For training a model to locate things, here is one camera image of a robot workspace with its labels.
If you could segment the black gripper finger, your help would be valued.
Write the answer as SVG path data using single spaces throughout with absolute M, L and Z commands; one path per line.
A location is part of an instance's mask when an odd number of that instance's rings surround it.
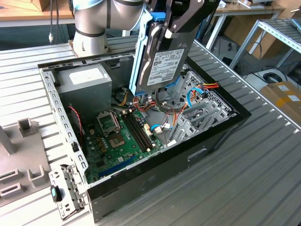
M 218 5 L 218 0 L 167 0 L 163 37 L 177 38 L 185 34 L 194 38 L 199 25 Z
M 145 0 L 145 4 L 149 12 L 165 11 L 165 0 Z

